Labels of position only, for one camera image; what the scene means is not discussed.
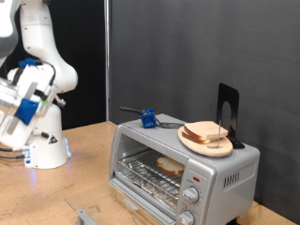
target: silver toaster oven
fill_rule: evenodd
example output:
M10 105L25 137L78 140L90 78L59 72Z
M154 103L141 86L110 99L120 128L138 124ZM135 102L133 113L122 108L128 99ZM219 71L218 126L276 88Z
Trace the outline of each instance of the silver toaster oven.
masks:
M165 114L157 118L184 123ZM112 142L110 183L156 224L225 225L244 217L253 204L258 149L245 144L227 157L205 157L186 148L177 132L144 129L141 120L119 125ZM157 166L164 156L184 164L184 173L164 174Z

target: blue clamp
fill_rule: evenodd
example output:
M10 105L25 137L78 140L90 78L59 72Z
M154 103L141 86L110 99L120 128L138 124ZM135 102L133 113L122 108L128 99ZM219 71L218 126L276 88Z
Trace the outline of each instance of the blue clamp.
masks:
M141 114L142 125L144 128L152 128L157 126L156 115L154 114L154 109L146 110L147 113Z
M26 58L25 63L28 64L28 66L36 66L36 61L32 58Z
M25 68L26 68L26 63L25 63L25 61L21 60L21 61L19 62L19 66L20 66L20 68L25 69Z
M23 98L15 116L28 126L37 109L38 102Z

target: toast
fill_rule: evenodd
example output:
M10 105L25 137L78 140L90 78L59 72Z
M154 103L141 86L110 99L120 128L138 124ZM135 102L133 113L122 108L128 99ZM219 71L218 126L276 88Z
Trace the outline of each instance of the toast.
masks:
M189 135L185 130L182 131L182 136L186 139L194 141L195 143L210 143L216 141L217 139L206 139L206 140L199 140L194 138L193 136Z
M185 131L189 136L198 140L217 139L219 126L213 121L201 121L191 124L185 124ZM228 135L228 130L221 128L219 138Z
M159 157L157 165L162 172L168 175L182 174L185 171L185 165L171 159L170 157Z

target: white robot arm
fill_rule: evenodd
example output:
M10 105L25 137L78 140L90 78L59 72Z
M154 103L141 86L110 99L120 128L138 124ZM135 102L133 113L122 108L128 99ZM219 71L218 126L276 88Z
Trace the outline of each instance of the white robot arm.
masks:
M23 63L22 68L9 72L9 82L0 80L0 143L23 149L29 141L31 161L27 160L25 166L37 167L39 164L39 168L47 169L61 165L60 161L66 157L65 153L60 150L55 153L48 146L48 143L57 143L56 139L63 139L60 111L51 103L54 98L60 102L57 93L73 90L78 77L56 49L51 15L45 1L0 0L0 67L18 41L13 17L19 5L23 46L42 63L42 66L36 66L29 60L27 65ZM43 152L37 151L37 146L41 145Z

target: wooden table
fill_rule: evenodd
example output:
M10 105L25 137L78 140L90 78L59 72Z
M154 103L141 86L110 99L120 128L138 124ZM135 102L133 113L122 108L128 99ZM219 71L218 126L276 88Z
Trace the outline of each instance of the wooden table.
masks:
M0 225L75 224L77 215L65 198L108 180L115 128L112 122L104 122L63 131L72 157L56 169L27 169L22 159L0 159ZM257 203L238 221L242 225L295 225Z

